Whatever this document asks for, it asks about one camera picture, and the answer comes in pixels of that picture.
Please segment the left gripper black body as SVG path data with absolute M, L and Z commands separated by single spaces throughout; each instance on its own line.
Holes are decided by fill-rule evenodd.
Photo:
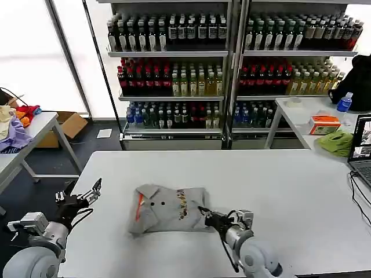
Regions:
M 54 222 L 63 224 L 67 229 L 72 229 L 72 222 L 82 209 L 89 207 L 84 201 L 78 199 L 77 195 L 67 196 L 66 200 L 57 202 L 57 211 Z

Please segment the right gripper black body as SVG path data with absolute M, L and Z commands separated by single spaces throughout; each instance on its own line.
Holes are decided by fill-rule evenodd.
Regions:
M 217 232 L 226 232 L 232 226 L 232 221 L 226 214 L 213 212 L 210 219 L 205 221 L 205 225 L 214 228 Z

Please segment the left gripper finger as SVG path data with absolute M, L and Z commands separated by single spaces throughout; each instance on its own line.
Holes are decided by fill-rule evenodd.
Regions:
M 86 202 L 87 204 L 93 204 L 100 196 L 102 178 L 99 178 L 92 188 L 86 193 L 78 197 L 79 200 Z
M 59 191 L 55 193 L 55 201 L 62 202 L 66 200 L 67 196 L 70 196 L 72 193 L 72 190 L 75 187 L 76 182 L 75 181 L 68 181 L 65 183 L 65 188 L 62 191 Z

